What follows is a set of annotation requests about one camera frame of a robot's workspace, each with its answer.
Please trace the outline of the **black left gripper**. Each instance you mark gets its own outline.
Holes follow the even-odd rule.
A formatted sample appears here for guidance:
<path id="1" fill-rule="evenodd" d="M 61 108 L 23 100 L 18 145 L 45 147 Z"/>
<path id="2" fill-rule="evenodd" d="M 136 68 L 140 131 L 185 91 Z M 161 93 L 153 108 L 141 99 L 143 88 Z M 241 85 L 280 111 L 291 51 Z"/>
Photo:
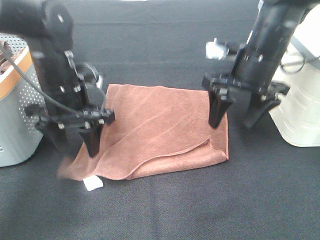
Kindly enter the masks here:
<path id="1" fill-rule="evenodd" d="M 115 120 L 115 113 L 105 108 L 106 96 L 96 86 L 83 87 L 84 98 L 87 104 L 81 110 L 70 107 L 54 107 L 60 113 L 50 115 L 48 108 L 40 104 L 29 104 L 24 108 L 28 117 L 38 117 L 37 130 L 47 137 L 64 160 L 74 160 L 75 156 L 70 148 L 65 128 L 79 128 L 79 134 L 86 145 L 91 158 L 100 151 L 102 125 L 110 125 Z M 54 124 L 56 126 L 39 126 L 41 124 Z"/>

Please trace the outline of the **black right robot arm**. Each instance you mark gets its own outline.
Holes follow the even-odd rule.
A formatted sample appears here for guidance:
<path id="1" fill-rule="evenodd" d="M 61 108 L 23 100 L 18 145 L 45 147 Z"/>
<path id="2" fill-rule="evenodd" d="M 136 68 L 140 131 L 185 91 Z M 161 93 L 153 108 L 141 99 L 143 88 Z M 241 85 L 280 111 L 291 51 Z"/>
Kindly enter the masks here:
<path id="1" fill-rule="evenodd" d="M 234 103 L 233 90 L 251 93 L 244 117 L 248 129 L 281 103 L 278 94 L 287 95 L 290 87 L 273 82 L 272 78 L 296 28 L 319 3 L 318 0 L 262 0 L 246 43 L 214 39 L 205 44 L 207 59 L 233 61 L 230 72 L 203 76 L 202 86 L 209 97 L 208 123 L 212 128 L 220 125 Z"/>

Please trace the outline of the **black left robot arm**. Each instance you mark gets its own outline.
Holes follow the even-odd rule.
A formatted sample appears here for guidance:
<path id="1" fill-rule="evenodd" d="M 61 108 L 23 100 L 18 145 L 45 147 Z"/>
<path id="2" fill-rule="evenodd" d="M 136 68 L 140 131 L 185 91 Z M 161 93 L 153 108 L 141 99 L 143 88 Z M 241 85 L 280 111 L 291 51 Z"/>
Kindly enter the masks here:
<path id="1" fill-rule="evenodd" d="M 104 125 L 115 120 L 106 108 L 103 78 L 87 63 L 75 63 L 73 18 L 58 0 L 3 0 L 0 30 L 22 37 L 29 48 L 39 84 L 34 89 L 44 103 L 28 104 L 24 112 L 37 117 L 35 128 L 56 149 L 69 154 L 66 129 L 76 129 L 88 155 L 100 150 Z"/>

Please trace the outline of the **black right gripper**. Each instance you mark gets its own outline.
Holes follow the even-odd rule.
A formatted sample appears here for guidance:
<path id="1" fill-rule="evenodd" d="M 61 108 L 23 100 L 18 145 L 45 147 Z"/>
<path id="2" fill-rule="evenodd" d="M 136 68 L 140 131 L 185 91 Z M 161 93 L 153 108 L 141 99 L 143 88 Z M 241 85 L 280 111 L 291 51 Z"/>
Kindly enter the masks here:
<path id="1" fill-rule="evenodd" d="M 249 105 L 243 119 L 247 129 L 251 129 L 265 113 L 281 103 L 277 94 L 287 95 L 290 90 L 288 85 L 280 82 L 272 81 L 268 86 L 255 86 L 230 75 L 215 73 L 205 73 L 201 85 L 208 90 L 208 123 L 214 129 L 220 125 L 228 108 L 235 102 L 229 94 L 231 90 L 251 92 Z"/>

